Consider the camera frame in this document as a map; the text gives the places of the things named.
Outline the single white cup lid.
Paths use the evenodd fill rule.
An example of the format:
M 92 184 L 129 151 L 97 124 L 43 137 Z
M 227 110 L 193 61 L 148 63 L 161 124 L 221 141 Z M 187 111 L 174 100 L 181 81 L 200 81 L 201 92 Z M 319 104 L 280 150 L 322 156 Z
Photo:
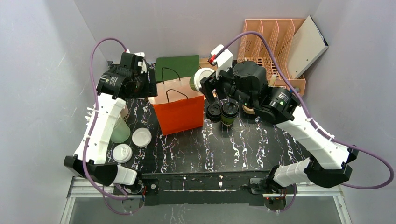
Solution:
M 199 77 L 199 79 L 207 78 L 211 76 L 215 71 L 210 68 L 201 68 L 193 76 Z

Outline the single green paper cup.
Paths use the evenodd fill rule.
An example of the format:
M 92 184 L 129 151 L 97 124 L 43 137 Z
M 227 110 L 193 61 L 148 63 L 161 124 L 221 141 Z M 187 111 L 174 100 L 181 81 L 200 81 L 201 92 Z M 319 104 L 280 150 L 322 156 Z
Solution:
M 225 115 L 220 116 L 221 123 L 226 126 L 231 126 L 233 124 L 233 122 L 235 121 L 235 119 L 236 119 L 236 116 L 231 116 L 231 117 L 228 117 Z

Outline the orange paper bag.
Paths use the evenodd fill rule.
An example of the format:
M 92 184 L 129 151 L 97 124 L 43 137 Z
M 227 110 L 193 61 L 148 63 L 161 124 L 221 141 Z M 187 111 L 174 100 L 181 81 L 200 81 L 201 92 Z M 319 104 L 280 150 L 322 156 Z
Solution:
M 149 97 L 162 131 L 166 136 L 203 126 L 204 96 L 190 88 L 190 78 L 180 77 L 174 69 L 177 79 L 165 81 L 164 68 L 161 82 L 156 84 L 157 96 Z

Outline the white lids partial stack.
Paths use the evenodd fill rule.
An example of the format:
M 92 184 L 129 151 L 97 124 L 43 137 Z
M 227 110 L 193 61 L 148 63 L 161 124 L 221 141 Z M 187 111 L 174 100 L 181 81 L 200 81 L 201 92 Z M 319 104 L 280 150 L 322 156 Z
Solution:
M 137 147 L 146 147 L 152 140 L 152 134 L 147 128 L 138 128 L 132 134 L 132 142 Z

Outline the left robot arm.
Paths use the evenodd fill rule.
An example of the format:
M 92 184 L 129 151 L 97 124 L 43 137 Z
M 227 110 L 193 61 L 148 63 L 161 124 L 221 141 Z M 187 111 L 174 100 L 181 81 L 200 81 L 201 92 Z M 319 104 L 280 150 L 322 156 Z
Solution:
M 156 78 L 145 62 L 145 54 L 122 53 L 119 64 L 102 74 L 96 87 L 99 105 L 88 117 L 87 130 L 75 153 L 66 156 L 64 166 L 75 176 L 86 177 L 83 165 L 94 182 L 133 185 L 138 173 L 116 163 L 107 163 L 107 149 L 121 110 L 128 99 L 157 96 Z

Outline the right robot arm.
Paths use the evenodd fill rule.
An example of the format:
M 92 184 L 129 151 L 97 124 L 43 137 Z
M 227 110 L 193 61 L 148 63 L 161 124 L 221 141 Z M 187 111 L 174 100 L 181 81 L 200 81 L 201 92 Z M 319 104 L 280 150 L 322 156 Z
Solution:
M 301 182 L 331 188 L 350 179 L 353 170 L 349 162 L 357 158 L 357 151 L 320 134 L 294 94 L 268 85 L 264 67 L 244 61 L 226 71 L 202 68 L 194 74 L 193 82 L 210 103 L 232 98 L 290 134 L 310 152 L 310 157 L 301 162 L 274 166 L 262 181 L 264 188 L 276 190 Z

